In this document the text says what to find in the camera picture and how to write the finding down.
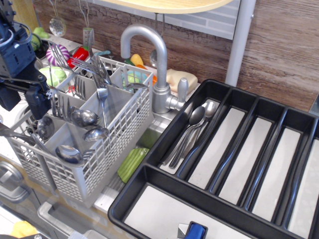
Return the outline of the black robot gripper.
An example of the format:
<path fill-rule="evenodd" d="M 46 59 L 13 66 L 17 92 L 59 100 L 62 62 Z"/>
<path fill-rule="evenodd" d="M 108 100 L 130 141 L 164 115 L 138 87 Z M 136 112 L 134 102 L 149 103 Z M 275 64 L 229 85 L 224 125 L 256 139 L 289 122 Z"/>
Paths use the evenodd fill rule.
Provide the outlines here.
<path fill-rule="evenodd" d="M 30 111 L 40 120 L 51 109 L 46 77 L 35 67 L 36 55 L 29 28 L 14 21 L 12 1 L 0 2 L 0 105 L 11 111 L 24 95 Z"/>

